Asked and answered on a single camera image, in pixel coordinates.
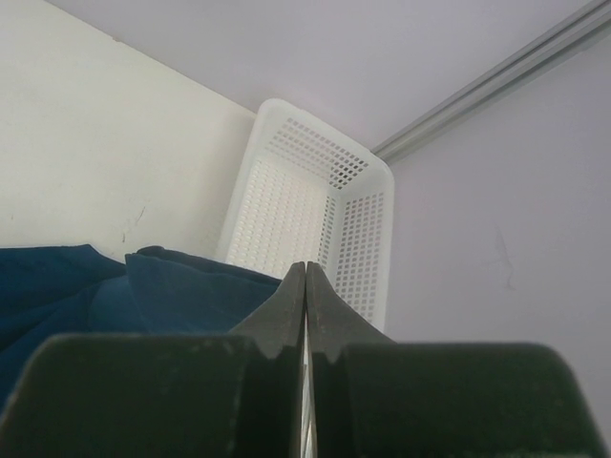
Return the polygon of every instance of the folded cloth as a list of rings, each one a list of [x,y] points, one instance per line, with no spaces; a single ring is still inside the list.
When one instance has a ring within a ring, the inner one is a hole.
[[[59,333],[227,332],[280,281],[148,247],[109,260],[90,245],[0,249],[0,408],[25,361]]]

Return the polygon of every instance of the white plastic basket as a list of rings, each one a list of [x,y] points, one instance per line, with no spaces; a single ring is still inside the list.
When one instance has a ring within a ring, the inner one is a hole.
[[[394,181],[367,148],[278,99],[259,109],[218,258],[282,278],[319,262],[337,293],[383,329]]]

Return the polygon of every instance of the white wall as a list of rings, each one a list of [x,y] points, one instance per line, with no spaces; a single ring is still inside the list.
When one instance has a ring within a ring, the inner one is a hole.
[[[0,1],[0,246],[213,256],[253,120],[56,7]]]
[[[392,170],[390,336],[549,344],[611,444],[611,38]]]
[[[256,111],[280,97],[372,148],[588,0],[50,0]]]

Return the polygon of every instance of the white container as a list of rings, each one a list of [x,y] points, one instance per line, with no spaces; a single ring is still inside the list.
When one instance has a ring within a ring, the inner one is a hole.
[[[335,291],[384,328],[394,180],[384,161],[278,99],[259,109],[218,259],[282,278],[319,262]]]

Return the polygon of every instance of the blue fabric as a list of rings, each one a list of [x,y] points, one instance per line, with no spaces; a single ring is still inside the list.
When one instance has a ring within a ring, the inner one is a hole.
[[[74,332],[227,332],[280,281],[148,247],[109,260],[90,245],[0,249],[0,408],[48,337]]]

